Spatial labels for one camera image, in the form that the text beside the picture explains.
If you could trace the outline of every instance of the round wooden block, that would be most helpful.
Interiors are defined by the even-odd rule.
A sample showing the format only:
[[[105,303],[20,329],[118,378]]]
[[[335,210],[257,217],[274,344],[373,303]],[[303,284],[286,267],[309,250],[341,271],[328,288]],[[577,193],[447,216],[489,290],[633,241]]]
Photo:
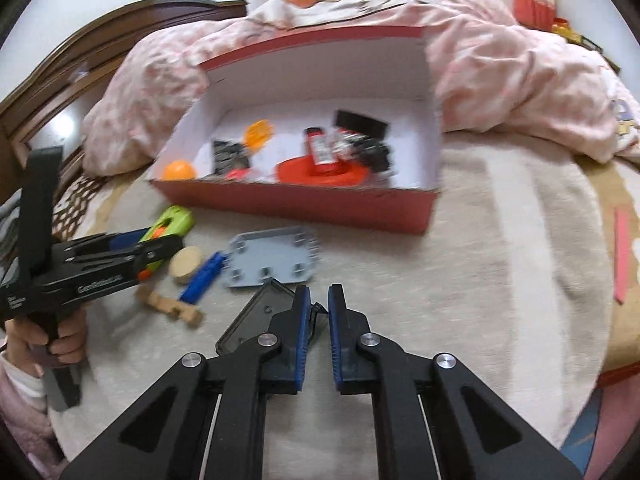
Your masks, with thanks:
[[[202,265],[203,256],[199,248],[189,246],[174,254],[169,262],[169,273],[175,281],[186,285]]]

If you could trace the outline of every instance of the wooden headboard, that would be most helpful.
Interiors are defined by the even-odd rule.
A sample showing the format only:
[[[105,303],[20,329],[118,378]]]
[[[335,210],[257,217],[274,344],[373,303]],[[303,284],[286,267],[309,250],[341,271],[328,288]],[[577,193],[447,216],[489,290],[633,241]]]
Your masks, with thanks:
[[[30,150],[64,146],[61,187],[65,187],[81,166],[82,118],[100,100],[114,72],[140,39],[181,23],[245,15],[243,0],[143,0],[94,20],[60,44],[0,103],[0,134],[4,137],[0,151],[7,140],[23,167]],[[0,201],[8,192],[0,189]]]

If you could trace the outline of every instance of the red box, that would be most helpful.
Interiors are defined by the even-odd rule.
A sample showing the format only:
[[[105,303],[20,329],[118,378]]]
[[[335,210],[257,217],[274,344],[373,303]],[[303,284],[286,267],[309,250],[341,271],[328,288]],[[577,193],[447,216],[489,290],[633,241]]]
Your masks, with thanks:
[[[424,48],[421,28],[360,26],[302,31],[210,59],[202,64],[209,89],[175,127],[151,182],[184,206],[423,234],[437,195],[441,138]],[[304,154],[305,128],[331,128],[338,108],[389,123],[393,176],[357,187],[277,182],[275,165]],[[252,157],[263,179],[209,176],[211,139],[240,140],[260,119],[274,125]],[[193,163],[198,178],[160,180],[179,158]]]

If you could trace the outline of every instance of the orange ball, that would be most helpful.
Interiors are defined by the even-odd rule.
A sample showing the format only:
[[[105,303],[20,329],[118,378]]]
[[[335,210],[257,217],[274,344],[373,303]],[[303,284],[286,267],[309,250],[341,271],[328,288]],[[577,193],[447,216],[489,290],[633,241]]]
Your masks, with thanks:
[[[174,160],[162,172],[162,180],[191,180],[196,178],[196,170],[186,160]]]

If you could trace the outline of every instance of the silver bolt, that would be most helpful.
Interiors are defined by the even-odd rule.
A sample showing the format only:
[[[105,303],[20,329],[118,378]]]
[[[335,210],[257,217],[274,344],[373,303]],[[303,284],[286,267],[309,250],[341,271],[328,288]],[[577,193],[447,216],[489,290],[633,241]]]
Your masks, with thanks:
[[[278,336],[270,334],[269,332],[258,336],[258,345],[260,346],[273,346],[278,342]]]
[[[445,368],[448,370],[449,368],[453,368],[457,363],[458,361],[456,361],[456,358],[451,354],[440,354],[438,357],[436,357],[436,364],[440,368]]]
[[[181,362],[182,366],[195,368],[202,362],[202,356],[200,354],[196,354],[196,352],[189,352],[182,356]]]
[[[367,332],[360,336],[360,342],[364,346],[378,346],[380,344],[380,336],[378,334]]]

